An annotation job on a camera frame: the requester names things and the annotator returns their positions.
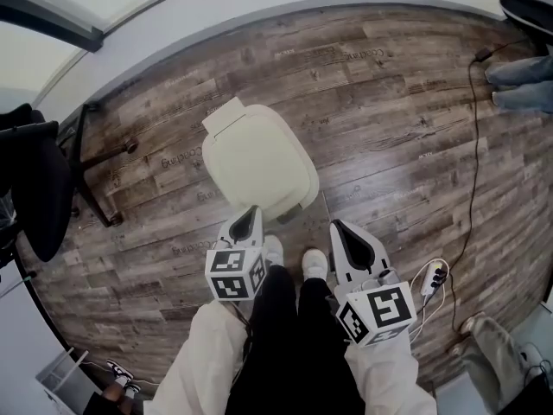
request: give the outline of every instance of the black chair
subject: black chair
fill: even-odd
[[[56,143],[56,122],[44,121],[39,111],[22,105],[0,115],[0,195],[11,188],[16,210],[12,228],[0,232],[0,247],[23,230],[37,257],[49,261],[57,253],[71,215],[75,190],[105,227],[123,222],[120,213],[110,219],[86,184],[85,172],[123,152],[132,153],[135,141],[81,162],[80,151],[86,114],[96,105],[83,105],[67,158]]]
[[[540,55],[553,45],[553,6],[541,0],[499,0],[507,18],[534,42]]]

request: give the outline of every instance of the wooden floor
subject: wooden floor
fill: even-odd
[[[83,207],[47,265],[19,242],[26,266],[39,272],[44,306],[93,361],[109,357],[138,378],[162,379],[211,299],[205,252],[231,209],[202,161],[201,121],[234,96],[280,113],[318,169],[315,203],[274,227],[297,278],[305,247],[327,252],[334,218],[378,236],[403,279],[433,257],[453,261],[474,176],[467,64],[481,47],[519,37],[461,12],[358,6],[254,23],[156,64],[103,100],[86,129],[86,156],[131,137],[140,143],[87,176],[124,224],[103,228]],[[491,61],[531,54],[519,44]],[[550,275],[553,124],[539,112],[494,107],[481,65],[474,83],[480,173],[472,238],[454,269],[457,322],[485,310],[512,329]],[[457,340],[449,290],[446,298],[414,346],[420,381],[436,386],[461,370],[446,354]]]

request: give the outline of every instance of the white jacket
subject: white jacket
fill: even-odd
[[[144,415],[224,415],[245,338],[244,324],[223,305],[202,306],[156,396],[144,401]],[[346,360],[365,415],[436,415],[434,399],[416,385],[406,332],[368,348],[351,346]]]

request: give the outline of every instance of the person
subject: person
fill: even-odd
[[[273,235],[265,245],[270,268],[249,322],[232,304],[203,305],[153,400],[144,402],[145,415],[436,415],[434,399],[416,385],[406,331],[367,348],[348,346],[327,300],[324,253],[303,256],[296,311],[283,246]]]
[[[115,361],[108,360],[115,380],[102,392],[93,393],[83,415],[130,415],[135,395],[140,392],[140,386],[133,383],[134,376]]]
[[[484,312],[468,318],[461,325],[460,332],[467,337],[453,346],[450,354],[461,358],[490,413],[504,411],[534,379],[542,375],[539,365],[543,360],[538,351],[522,349]],[[534,387],[538,387],[539,380],[536,383]],[[551,402],[547,386],[534,389],[531,394],[531,400],[536,401],[537,395],[541,395],[539,398]]]
[[[494,86],[516,86],[492,92],[493,103],[505,109],[553,112],[553,57],[532,57],[491,65],[486,79]]]

